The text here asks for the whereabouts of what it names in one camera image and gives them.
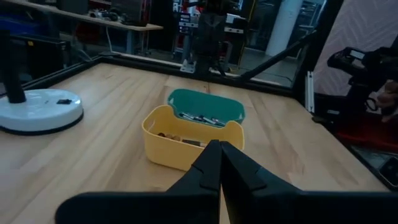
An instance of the wooden tabletop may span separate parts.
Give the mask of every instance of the wooden tabletop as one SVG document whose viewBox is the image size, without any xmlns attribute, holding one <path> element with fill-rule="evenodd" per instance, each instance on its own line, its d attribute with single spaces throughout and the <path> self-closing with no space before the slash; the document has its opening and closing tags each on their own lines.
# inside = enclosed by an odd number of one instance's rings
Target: wooden tabletop
<svg viewBox="0 0 398 224">
<path fill-rule="evenodd" d="M 36 3 L 28 2 L 26 0 L 0 0 L 0 1 L 18 4 L 20 6 L 29 7 L 32 9 L 39 10 L 39 11 L 51 12 L 54 14 L 69 17 L 71 19 L 78 19 L 79 21 L 85 21 L 85 22 L 94 23 L 94 24 L 98 24 L 101 26 L 113 27 L 113 28 L 117 28 L 117 29 L 134 30 L 134 31 L 149 31 L 149 30 L 163 29 L 162 26 L 153 25 L 153 24 L 147 24 L 146 27 L 127 26 L 127 25 L 121 24 L 120 22 L 105 21 L 105 20 L 98 19 L 98 18 L 92 18 L 87 15 L 80 15 L 80 14 L 75 14 L 72 12 L 62 11 L 53 6 L 36 4 Z"/>
<path fill-rule="evenodd" d="M 85 117 L 57 134 L 0 133 L 2 224 L 53 223 L 57 207 L 80 192 L 167 190 L 184 172 L 146 158 L 141 123 L 177 88 L 244 104 L 244 153 L 300 189 L 386 191 L 290 98 L 108 64 L 54 88 L 79 94 Z M 220 223 L 229 223 L 223 198 Z"/>
</svg>

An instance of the green plastic bin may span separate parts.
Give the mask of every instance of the green plastic bin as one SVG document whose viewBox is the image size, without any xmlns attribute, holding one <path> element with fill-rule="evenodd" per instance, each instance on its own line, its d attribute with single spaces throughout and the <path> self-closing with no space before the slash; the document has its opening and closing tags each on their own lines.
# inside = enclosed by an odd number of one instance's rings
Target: green plastic bin
<svg viewBox="0 0 398 224">
<path fill-rule="evenodd" d="M 241 124 L 245 118 L 244 107 L 240 102 L 198 91 L 174 90 L 167 102 L 174 109 L 174 115 L 182 119 L 184 118 L 179 115 L 181 112 L 194 116 L 203 115 L 209 119 L 216 118 L 225 123 L 236 121 Z M 220 128 L 220 126 L 209 123 L 203 124 Z"/>
</svg>

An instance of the white pillar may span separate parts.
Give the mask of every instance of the white pillar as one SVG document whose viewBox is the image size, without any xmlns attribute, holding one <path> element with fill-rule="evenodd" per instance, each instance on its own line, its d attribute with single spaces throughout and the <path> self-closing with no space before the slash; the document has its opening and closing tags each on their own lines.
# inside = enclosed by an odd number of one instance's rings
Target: white pillar
<svg viewBox="0 0 398 224">
<path fill-rule="evenodd" d="M 275 56 L 287 48 L 303 0 L 282 0 L 266 54 Z"/>
</svg>

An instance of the yellow plastic bin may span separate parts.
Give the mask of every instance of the yellow plastic bin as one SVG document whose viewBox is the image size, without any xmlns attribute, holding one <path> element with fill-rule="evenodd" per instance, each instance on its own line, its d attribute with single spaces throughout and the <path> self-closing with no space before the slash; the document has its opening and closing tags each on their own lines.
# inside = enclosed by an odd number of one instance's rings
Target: yellow plastic bin
<svg viewBox="0 0 398 224">
<path fill-rule="evenodd" d="M 145 152 L 148 159 L 157 164 L 180 170 L 189 170 L 204 147 L 158 136 L 159 133 L 180 136 L 181 139 L 208 144 L 213 139 L 228 141 L 243 150 L 243 128 L 230 121 L 223 128 L 187 121 L 174 116 L 171 106 L 163 105 L 154 109 L 142 122 Z"/>
</svg>

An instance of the white circular stand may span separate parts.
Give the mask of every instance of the white circular stand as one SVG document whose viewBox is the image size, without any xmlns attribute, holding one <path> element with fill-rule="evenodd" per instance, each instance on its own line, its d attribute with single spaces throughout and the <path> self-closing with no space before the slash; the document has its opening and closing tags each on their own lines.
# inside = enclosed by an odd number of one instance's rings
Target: white circular stand
<svg viewBox="0 0 398 224">
<path fill-rule="evenodd" d="M 65 90 L 28 90 L 26 101 L 0 98 L 0 128 L 21 135 L 49 134 L 70 128 L 83 118 L 78 95 Z"/>
</svg>

